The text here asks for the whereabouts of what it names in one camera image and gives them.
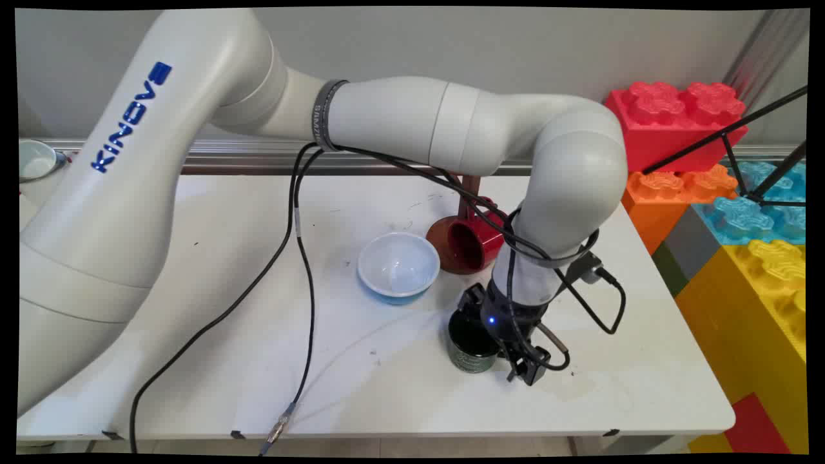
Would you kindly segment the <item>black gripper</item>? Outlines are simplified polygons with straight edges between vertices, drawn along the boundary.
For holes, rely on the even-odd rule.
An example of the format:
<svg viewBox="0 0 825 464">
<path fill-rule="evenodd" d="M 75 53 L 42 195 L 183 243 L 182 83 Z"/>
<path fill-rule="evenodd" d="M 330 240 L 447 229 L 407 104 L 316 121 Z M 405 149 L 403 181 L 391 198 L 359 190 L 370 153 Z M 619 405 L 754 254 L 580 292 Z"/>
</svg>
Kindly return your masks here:
<svg viewBox="0 0 825 464">
<path fill-rule="evenodd" d="M 527 352 L 524 343 L 530 340 L 533 330 L 547 311 L 549 303 L 524 305 L 512 302 L 494 282 L 489 282 L 480 309 L 480 319 L 490 336 L 507 344 L 510 349 Z M 507 381 L 519 381 L 532 387 L 545 375 L 545 364 L 551 354 L 544 347 L 535 347 L 533 355 L 507 353 L 510 372 Z"/>
</svg>

